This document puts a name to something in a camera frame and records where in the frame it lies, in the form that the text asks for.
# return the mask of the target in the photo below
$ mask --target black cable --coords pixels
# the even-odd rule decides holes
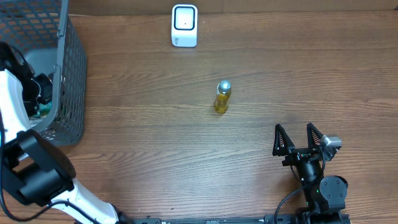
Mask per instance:
[[[301,188],[299,188],[299,189],[293,191],[292,193],[288,194],[288,196],[286,196],[282,201],[280,201],[278,207],[277,207],[276,210],[275,210],[275,214],[274,214],[274,222],[275,222],[275,224],[278,224],[278,217],[277,217],[277,216],[278,216],[278,213],[279,213],[279,209],[280,209],[281,206],[287,201],[287,199],[289,199],[291,196],[293,196],[293,195],[299,193],[299,192],[300,192],[301,190],[303,190],[304,188],[311,186],[311,185],[314,184],[318,179],[320,179],[320,178],[322,177],[323,172],[325,171],[325,167],[326,167],[326,160],[325,160],[325,152],[323,152],[323,148],[322,148],[322,147],[320,147],[320,150],[319,150],[319,151],[320,151],[321,154],[322,154],[322,168],[321,168],[321,172],[320,172],[320,173],[318,174],[318,176],[312,181],[312,183],[303,185]],[[297,176],[296,176],[296,173],[295,173],[294,170],[293,170],[293,166],[290,166],[290,169],[292,170],[294,177],[295,177],[296,179],[298,179]]]
[[[279,213],[279,209],[281,208],[281,206],[287,201],[287,199],[289,199],[291,196],[299,193],[301,190],[303,190],[304,188],[308,187],[309,185],[303,185],[301,188],[293,191],[292,193],[288,194],[288,196],[286,196],[282,201],[280,201],[278,207],[275,210],[275,214],[274,214],[274,222],[275,224],[278,224],[278,213]]]
[[[98,222],[94,219],[92,219],[90,216],[88,216],[85,212],[83,212],[80,208],[78,208],[76,205],[67,202],[67,201],[60,201],[60,202],[54,202],[45,207],[43,210],[39,211],[35,215],[29,217],[29,218],[18,218],[14,216],[7,208],[6,202],[4,200],[4,194],[2,191],[2,165],[3,165],[3,157],[4,157],[4,151],[6,149],[6,130],[4,129],[4,124],[2,122],[2,116],[1,116],[1,110],[0,110],[0,135],[1,135],[1,145],[0,145],[0,204],[1,208],[4,211],[4,213],[11,219],[17,222],[28,222],[31,221],[39,216],[41,216],[43,213],[45,213],[47,210],[52,208],[54,205],[59,205],[59,204],[64,204],[66,206],[71,206],[71,208],[75,209],[78,213],[80,213],[83,217],[85,217],[87,220],[94,224],[98,224]]]

